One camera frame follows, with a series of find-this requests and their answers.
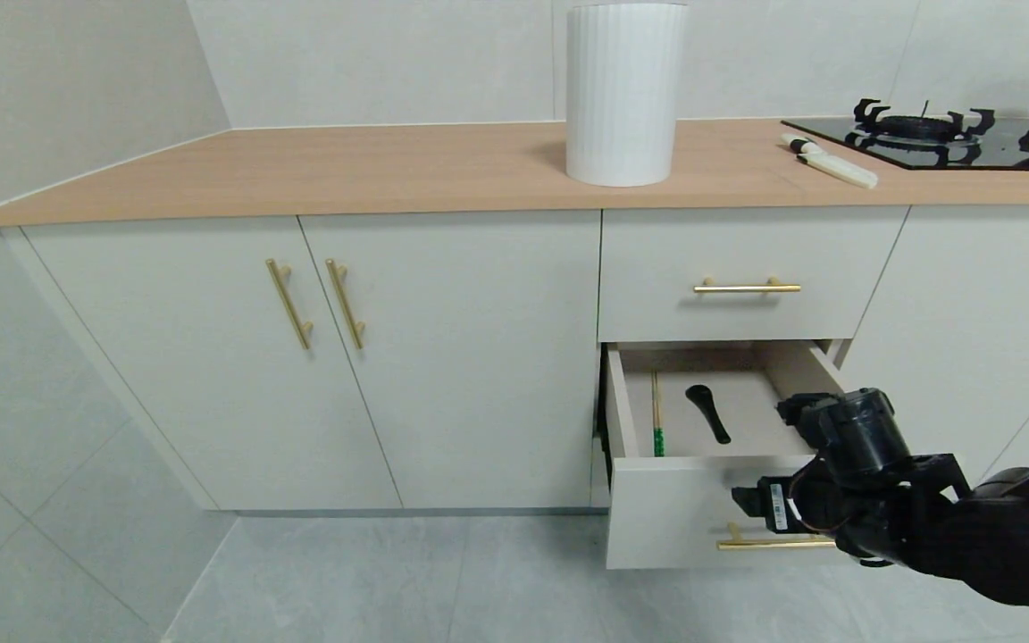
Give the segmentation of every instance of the wooden countertop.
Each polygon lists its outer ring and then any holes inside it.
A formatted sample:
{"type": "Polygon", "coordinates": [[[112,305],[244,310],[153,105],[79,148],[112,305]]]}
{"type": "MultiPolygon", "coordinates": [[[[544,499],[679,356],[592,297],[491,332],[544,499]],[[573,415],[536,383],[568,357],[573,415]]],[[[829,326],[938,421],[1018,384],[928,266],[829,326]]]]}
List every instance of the wooden countertop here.
{"type": "Polygon", "coordinates": [[[913,172],[839,145],[875,190],[795,162],[780,121],[680,121],[674,174],[588,186],[565,172],[565,126],[385,126],[225,132],[0,207],[0,226],[201,216],[626,207],[1029,205],[1029,172],[913,172]]]}

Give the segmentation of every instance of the label sticker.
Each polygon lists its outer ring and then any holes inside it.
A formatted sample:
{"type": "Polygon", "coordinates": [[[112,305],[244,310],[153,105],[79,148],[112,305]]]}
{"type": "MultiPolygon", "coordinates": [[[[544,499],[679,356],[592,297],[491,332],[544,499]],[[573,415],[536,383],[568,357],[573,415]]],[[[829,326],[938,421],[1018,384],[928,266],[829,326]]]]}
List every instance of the label sticker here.
{"type": "Polygon", "coordinates": [[[769,486],[769,492],[773,494],[773,522],[776,522],[776,529],[787,530],[788,516],[784,513],[784,489],[775,484],[769,486]]]}

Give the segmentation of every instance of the white vase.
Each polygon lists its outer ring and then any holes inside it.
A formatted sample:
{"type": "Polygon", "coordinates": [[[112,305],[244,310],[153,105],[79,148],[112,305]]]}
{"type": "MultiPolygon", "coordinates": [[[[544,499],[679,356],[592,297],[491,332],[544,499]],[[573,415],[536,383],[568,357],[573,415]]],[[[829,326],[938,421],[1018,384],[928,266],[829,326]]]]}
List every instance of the white vase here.
{"type": "Polygon", "coordinates": [[[596,186],[669,178],[688,7],[596,4],[566,16],[566,172],[596,186]]]}

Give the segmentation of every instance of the black glass cooktop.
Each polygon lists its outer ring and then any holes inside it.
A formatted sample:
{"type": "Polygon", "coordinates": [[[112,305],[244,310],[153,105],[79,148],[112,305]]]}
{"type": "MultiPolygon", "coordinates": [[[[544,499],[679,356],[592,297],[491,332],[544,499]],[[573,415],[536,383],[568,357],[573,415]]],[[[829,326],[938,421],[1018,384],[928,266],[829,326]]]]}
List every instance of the black glass cooktop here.
{"type": "Polygon", "coordinates": [[[782,122],[907,170],[1029,171],[1029,118],[995,118],[992,110],[972,110],[975,115],[884,118],[879,112],[887,107],[875,103],[861,101],[854,118],[782,122]]]}

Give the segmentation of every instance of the robotic arm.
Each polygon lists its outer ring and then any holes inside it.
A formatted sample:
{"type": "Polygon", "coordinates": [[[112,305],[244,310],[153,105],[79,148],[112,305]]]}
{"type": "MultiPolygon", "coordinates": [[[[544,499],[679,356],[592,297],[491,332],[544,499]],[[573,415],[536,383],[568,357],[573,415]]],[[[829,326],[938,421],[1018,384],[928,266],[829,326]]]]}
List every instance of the robotic arm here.
{"type": "Polygon", "coordinates": [[[911,455],[878,389],[796,395],[777,412],[816,457],[792,476],[732,490],[748,516],[775,533],[826,534],[861,565],[906,565],[1029,606],[1029,467],[972,490],[949,453],[911,455]]]}

